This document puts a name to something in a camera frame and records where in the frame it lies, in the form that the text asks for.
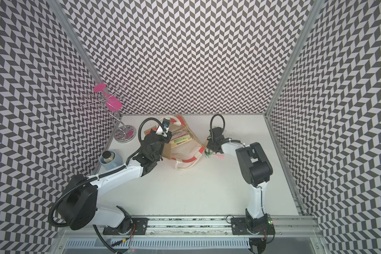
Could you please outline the burlap red striped tote bag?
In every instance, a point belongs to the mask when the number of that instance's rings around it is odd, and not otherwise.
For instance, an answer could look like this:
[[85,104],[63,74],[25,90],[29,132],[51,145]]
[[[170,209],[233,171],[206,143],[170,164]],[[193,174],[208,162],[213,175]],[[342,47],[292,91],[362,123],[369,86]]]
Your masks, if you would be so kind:
[[199,141],[181,114],[166,115],[163,116],[160,121],[164,117],[170,118],[169,131],[172,132],[172,130],[176,130],[182,126],[186,127],[192,140],[179,146],[173,146],[170,143],[173,140],[171,139],[168,144],[165,144],[162,156],[166,159],[174,160],[176,162],[176,169],[190,169],[194,167],[202,158],[205,146]]

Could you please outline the pink tassel folding fan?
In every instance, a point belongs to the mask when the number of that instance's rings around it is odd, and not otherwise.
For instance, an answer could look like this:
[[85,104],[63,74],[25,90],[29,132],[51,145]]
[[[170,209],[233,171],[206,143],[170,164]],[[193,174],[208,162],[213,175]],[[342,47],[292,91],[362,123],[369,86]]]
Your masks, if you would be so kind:
[[225,156],[223,154],[215,154],[215,157],[222,159],[222,160],[225,158]]

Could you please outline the green tassel folding fan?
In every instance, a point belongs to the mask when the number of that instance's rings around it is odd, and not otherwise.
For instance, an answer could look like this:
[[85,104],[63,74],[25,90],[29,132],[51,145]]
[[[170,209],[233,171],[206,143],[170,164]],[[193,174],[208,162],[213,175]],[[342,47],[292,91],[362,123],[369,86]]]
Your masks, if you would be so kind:
[[204,154],[206,158],[210,158],[212,155],[214,155],[214,152],[209,149],[205,149]]

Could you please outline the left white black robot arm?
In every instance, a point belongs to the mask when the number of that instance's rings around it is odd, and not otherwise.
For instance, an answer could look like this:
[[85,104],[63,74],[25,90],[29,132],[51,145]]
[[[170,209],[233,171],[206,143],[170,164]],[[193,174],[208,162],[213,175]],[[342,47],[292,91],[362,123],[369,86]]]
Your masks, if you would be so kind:
[[79,230],[87,225],[103,225],[127,231],[130,214],[121,206],[103,206],[100,199],[111,190],[150,173],[159,161],[165,144],[169,143],[170,131],[157,134],[151,131],[120,167],[102,174],[85,177],[82,174],[71,178],[61,197],[50,208],[48,222],[57,228],[69,227]]

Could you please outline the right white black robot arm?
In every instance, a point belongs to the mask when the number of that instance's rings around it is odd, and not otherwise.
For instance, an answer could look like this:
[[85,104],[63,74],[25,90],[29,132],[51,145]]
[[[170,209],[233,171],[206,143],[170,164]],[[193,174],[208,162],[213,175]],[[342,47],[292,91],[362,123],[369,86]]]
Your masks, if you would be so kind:
[[272,165],[260,143],[245,145],[239,140],[225,138],[223,132],[223,128],[220,127],[211,129],[207,148],[214,153],[237,158],[241,175],[250,186],[245,227],[253,235],[265,234],[271,226],[264,204],[268,182],[273,174]]

